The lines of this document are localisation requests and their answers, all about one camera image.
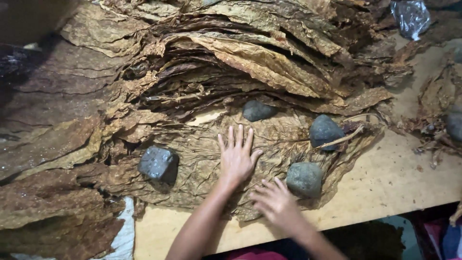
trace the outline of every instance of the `person's right hand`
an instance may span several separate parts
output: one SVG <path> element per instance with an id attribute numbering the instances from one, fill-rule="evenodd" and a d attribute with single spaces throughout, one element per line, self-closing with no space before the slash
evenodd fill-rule
<path id="1" fill-rule="evenodd" d="M 261 212 L 276 227 L 283 230 L 290 237 L 297 237 L 303 227 L 313 228 L 302 216 L 297 202 L 277 177 L 276 185 L 262 180 L 264 186 L 255 186 L 257 193 L 251 193 L 250 198 L 255 202 L 254 209 Z"/>

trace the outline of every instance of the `stone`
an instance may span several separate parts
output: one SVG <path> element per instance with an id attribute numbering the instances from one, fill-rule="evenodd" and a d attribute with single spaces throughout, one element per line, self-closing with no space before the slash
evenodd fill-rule
<path id="1" fill-rule="evenodd" d="M 345 136 L 342 128 L 337 125 L 330 117 L 320 115 L 310 127 L 310 141 L 313 147 L 321 146 L 325 143 L 333 142 Z M 324 151 L 332 151 L 337 148 L 337 145 L 329 145 L 321 148 Z"/>
<path id="2" fill-rule="evenodd" d="M 446 132 L 459 142 L 462 142 L 462 113 L 450 112 L 446 118 Z"/>
<path id="3" fill-rule="evenodd" d="M 300 198 L 318 198 L 321 195 L 323 172 L 316 163 L 296 162 L 287 171 L 286 183 Z"/>
<path id="4" fill-rule="evenodd" d="M 251 122 L 264 120 L 278 113 L 277 107 L 265 105 L 262 102 L 256 100 L 251 100 L 245 103 L 242 109 L 242 115 L 244 118 Z"/>
<path id="5" fill-rule="evenodd" d="M 141 157 L 138 171 L 153 181 L 173 185 L 178 174 L 178 162 L 176 153 L 153 145 Z"/>

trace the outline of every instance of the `plastic bag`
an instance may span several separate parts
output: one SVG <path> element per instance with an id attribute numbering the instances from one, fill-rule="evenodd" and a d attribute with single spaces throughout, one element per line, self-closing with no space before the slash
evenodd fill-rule
<path id="1" fill-rule="evenodd" d="M 391 1 L 390 8 L 401 35 L 414 41 L 420 40 L 419 34 L 425 32 L 431 23 L 423 0 Z"/>

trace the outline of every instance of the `stack of tobacco leaves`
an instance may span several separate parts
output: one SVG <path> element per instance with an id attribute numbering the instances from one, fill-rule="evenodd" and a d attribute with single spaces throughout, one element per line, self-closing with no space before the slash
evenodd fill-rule
<path id="1" fill-rule="evenodd" d="M 264 155 L 227 214 L 259 217 L 248 197 L 253 186 L 284 179 L 298 161 L 325 172 L 322 196 L 300 201 L 303 209 L 322 207 L 383 132 L 346 117 L 390 99 L 385 87 L 412 73 L 389 31 L 378 29 L 384 7 L 353 0 L 86 2 L 60 36 L 41 43 L 42 52 L 1 47 L 0 251 L 101 256 L 121 226 L 121 195 L 136 197 L 139 208 L 194 208 L 219 177 L 216 136 L 231 124 L 254 128 L 254 148 Z M 251 99 L 280 112 L 248 122 L 240 107 Z M 227 112 L 188 124 L 214 108 Z M 308 129 L 320 113 L 347 134 L 364 129 L 338 151 L 313 149 Z M 173 187 L 136 170 L 153 144 L 180 156 Z M 82 243 L 86 237 L 98 240 Z"/>

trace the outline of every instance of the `person's left hand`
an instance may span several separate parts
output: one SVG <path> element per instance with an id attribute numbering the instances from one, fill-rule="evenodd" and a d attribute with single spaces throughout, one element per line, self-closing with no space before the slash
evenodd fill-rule
<path id="1" fill-rule="evenodd" d="M 234 141 L 234 129 L 229 128 L 228 146 L 225 146 L 223 137 L 218 134 L 218 144 L 221 150 L 221 175 L 219 180 L 226 186 L 236 188 L 245 181 L 255 168 L 258 157 L 263 154 L 262 150 L 257 150 L 250 155 L 252 142 L 254 139 L 253 129 L 249 129 L 247 140 L 243 145 L 244 127 L 240 124 L 237 131 L 236 141 Z"/>

